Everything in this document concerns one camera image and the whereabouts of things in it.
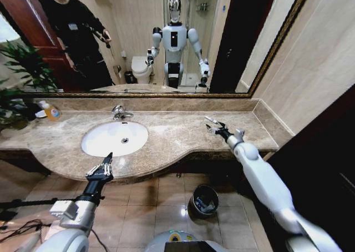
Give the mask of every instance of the man in black clothing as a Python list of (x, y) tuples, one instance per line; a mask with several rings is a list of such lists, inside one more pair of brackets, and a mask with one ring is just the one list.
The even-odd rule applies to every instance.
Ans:
[(92, 30), (102, 34), (106, 43), (109, 32), (88, 7), (79, 0), (41, 0), (49, 24), (65, 45), (70, 65), (79, 71), (83, 87), (91, 90), (113, 84), (107, 65), (99, 52)]

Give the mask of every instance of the faucet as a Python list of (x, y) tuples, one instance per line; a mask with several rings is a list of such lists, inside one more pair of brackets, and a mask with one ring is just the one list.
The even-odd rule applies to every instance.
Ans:
[(117, 105), (112, 109), (113, 119), (118, 120), (120, 118), (125, 118), (125, 117), (133, 117), (133, 113), (125, 112), (124, 107), (122, 105)]

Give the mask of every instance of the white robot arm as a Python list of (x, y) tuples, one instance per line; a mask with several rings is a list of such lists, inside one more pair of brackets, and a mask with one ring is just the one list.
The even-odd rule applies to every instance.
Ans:
[(195, 28), (190, 29), (187, 35), (199, 59), (201, 83), (205, 84), (207, 82), (208, 77), (211, 75), (209, 62), (207, 61), (207, 59), (205, 60), (202, 59), (202, 48), (199, 42), (199, 35), (197, 34), (196, 29)]
[(147, 65), (152, 65), (154, 63), (154, 59), (159, 54), (160, 42), (163, 37), (163, 33), (159, 27), (154, 27), (153, 29), (153, 46), (148, 49), (147, 53)]
[(260, 157), (257, 148), (244, 142), (243, 130), (237, 129), (235, 134), (231, 134), (224, 123), (209, 117), (206, 119), (221, 126), (212, 128), (207, 124), (209, 131), (221, 135), (230, 146), (235, 157), (242, 164), (245, 177), (259, 201), (272, 211), (277, 222), (286, 231), (303, 235), (288, 241), (290, 251), (341, 251), (322, 228), (310, 223), (296, 212), (289, 189), (272, 166)]
[(88, 236), (94, 224), (95, 210), (101, 199), (104, 185), (113, 179), (112, 153), (101, 164), (86, 173), (88, 185), (76, 201), (59, 200), (50, 209), (53, 216), (60, 218), (60, 226), (65, 228), (44, 242), (36, 252), (87, 252)]

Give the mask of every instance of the mirror frame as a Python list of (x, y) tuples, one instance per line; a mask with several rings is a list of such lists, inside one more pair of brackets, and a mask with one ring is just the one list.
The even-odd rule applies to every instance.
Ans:
[(280, 30), (277, 33), (261, 67), (259, 68), (248, 92), (246, 93), (228, 93), (228, 94), (214, 94), (214, 93), (27, 93), (24, 92), (19, 97), (21, 98), (252, 98), (261, 79), (267, 72), (272, 63), (278, 49), (285, 40), (287, 33), (291, 29), (297, 15), (302, 9), (306, 0), (295, 0), (288, 11), (288, 14), (283, 21)]

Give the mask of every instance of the soap dispenser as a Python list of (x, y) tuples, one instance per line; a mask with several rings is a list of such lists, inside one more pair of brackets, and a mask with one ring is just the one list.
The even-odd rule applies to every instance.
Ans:
[(57, 110), (53, 105), (47, 103), (46, 101), (42, 100), (39, 102), (39, 104), (42, 109), (44, 109), (45, 114), (50, 120), (56, 121), (61, 116), (60, 111)]

